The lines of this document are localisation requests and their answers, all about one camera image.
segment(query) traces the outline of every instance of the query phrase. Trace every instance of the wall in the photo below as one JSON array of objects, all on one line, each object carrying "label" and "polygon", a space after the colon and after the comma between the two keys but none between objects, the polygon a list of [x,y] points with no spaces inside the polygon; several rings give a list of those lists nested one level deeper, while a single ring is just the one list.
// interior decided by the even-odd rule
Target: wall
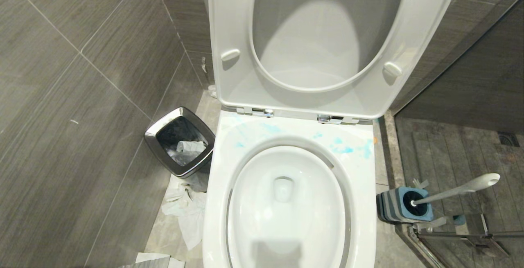
[{"label": "wall", "polygon": [[524,0],[397,116],[524,133]]},{"label": "wall", "polygon": [[142,142],[202,86],[162,0],[0,0],[0,266],[116,267],[169,173]]},{"label": "wall", "polygon": [[[204,0],[163,0],[205,88],[215,84],[209,18]],[[206,68],[202,68],[202,58]]]},{"label": "wall", "polygon": [[517,0],[453,0],[410,78],[391,104],[393,114],[434,81]]}]

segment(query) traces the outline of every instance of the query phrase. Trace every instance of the trash can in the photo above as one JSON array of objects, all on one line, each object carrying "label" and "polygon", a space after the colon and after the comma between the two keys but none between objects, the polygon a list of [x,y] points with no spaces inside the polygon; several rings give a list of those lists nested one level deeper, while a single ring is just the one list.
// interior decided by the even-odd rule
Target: trash can
[{"label": "trash can", "polygon": [[168,113],[146,131],[144,138],[174,176],[188,179],[196,172],[209,174],[215,134],[189,109],[180,107]]}]

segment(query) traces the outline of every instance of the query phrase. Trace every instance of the toilet brush handle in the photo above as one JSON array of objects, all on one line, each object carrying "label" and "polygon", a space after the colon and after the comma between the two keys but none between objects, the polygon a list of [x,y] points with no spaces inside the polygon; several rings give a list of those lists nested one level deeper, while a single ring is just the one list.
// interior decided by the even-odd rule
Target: toilet brush handle
[{"label": "toilet brush handle", "polygon": [[460,195],[464,193],[474,193],[475,191],[483,190],[485,188],[493,186],[494,184],[498,182],[499,179],[500,179],[500,175],[497,173],[486,173],[480,177],[477,177],[471,180],[470,182],[467,182],[466,184],[455,187],[448,191],[444,191],[443,193],[439,193],[436,195],[432,195],[430,197],[412,201],[411,204],[416,206],[416,205],[420,205],[421,203],[430,203],[431,201],[445,199],[445,198],[455,196],[455,195]]}]

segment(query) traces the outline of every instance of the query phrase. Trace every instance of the toilet seat hinge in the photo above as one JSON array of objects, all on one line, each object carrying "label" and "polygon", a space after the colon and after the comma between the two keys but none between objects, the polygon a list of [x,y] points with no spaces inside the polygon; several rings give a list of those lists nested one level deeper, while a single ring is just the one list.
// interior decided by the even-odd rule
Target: toilet seat hinge
[{"label": "toilet seat hinge", "polygon": [[275,116],[273,110],[270,109],[237,108],[236,112],[240,115],[254,115],[255,117]]},{"label": "toilet seat hinge", "polygon": [[344,117],[339,117],[337,115],[316,115],[316,120],[322,124],[340,125],[342,124]]}]

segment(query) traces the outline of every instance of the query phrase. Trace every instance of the toilet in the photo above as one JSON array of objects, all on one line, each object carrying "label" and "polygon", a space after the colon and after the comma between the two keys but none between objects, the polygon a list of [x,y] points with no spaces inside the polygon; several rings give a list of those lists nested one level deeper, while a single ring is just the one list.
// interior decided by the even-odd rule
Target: toilet
[{"label": "toilet", "polygon": [[371,268],[372,120],[451,0],[208,0],[223,105],[205,268]]}]

